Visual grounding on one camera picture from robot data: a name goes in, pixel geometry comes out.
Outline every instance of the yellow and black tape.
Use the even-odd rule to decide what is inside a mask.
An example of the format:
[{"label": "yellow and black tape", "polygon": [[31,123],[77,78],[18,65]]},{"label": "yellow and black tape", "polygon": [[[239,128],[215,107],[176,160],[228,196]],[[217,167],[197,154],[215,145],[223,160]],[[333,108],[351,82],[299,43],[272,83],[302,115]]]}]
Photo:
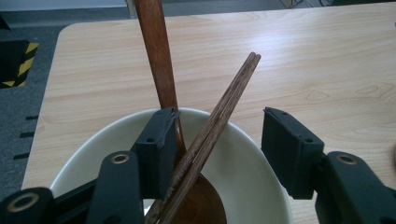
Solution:
[{"label": "yellow and black tape", "polygon": [[38,43],[29,43],[27,41],[16,41],[18,43],[7,42],[7,52],[1,52],[3,56],[1,74],[1,88],[24,86],[29,69],[32,67]]},{"label": "yellow and black tape", "polygon": [[[34,119],[38,119],[38,115],[25,117],[25,120],[34,120]],[[29,137],[33,138],[34,136],[35,136],[35,132],[20,134],[20,138],[29,138]],[[16,161],[16,160],[21,160],[21,159],[27,159],[27,158],[29,158],[29,155],[30,155],[30,151],[24,152],[22,154],[15,155],[13,160]]]}]

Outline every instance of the wooden table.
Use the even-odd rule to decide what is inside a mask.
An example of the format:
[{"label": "wooden table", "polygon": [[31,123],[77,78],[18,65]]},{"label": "wooden table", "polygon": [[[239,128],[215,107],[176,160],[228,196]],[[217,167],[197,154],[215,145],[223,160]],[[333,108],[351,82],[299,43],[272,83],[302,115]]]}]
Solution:
[{"label": "wooden table", "polygon": [[[180,106],[211,112],[251,51],[262,60],[231,122],[258,143],[279,108],[325,152],[360,156],[396,189],[396,3],[166,18]],[[138,21],[75,24],[58,40],[24,188],[48,187],[94,133],[159,107]],[[314,201],[290,200],[296,223]]]}]

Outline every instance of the screw hole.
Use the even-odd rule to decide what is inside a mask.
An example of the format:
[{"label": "screw hole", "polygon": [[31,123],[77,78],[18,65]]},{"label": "screw hole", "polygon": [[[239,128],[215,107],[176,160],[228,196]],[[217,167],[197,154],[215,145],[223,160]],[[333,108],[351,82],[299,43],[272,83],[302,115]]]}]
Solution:
[{"label": "screw hole", "polygon": [[348,155],[338,155],[337,160],[349,165],[355,165],[358,163],[354,158]]},{"label": "screw hole", "polygon": [[8,204],[7,210],[13,213],[23,211],[34,205],[38,201],[38,198],[38,194],[33,192],[22,194]]},{"label": "screw hole", "polygon": [[148,142],[148,143],[153,143],[154,141],[155,141],[154,138],[147,138],[147,139],[146,139],[146,142]]},{"label": "screw hole", "polygon": [[129,160],[129,156],[125,154],[119,154],[111,158],[111,162],[114,164],[121,164]]},{"label": "screw hole", "polygon": [[119,224],[119,223],[121,223],[121,218],[120,218],[120,216],[117,216],[117,215],[107,217],[103,221],[103,224]]}]

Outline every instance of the gray carpet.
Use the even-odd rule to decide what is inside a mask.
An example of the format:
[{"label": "gray carpet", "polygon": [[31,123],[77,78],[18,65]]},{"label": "gray carpet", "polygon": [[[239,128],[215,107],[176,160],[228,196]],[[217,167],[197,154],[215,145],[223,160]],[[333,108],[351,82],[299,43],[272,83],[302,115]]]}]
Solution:
[{"label": "gray carpet", "polygon": [[[164,0],[163,9],[165,16],[180,16],[274,10],[284,6],[279,0]],[[3,200],[21,188],[33,142],[31,134],[35,131],[59,32],[76,22],[131,17],[126,7],[0,12],[0,15],[11,28],[11,31],[0,30],[0,41],[26,39],[39,43],[26,85],[0,89],[0,200]]]}]

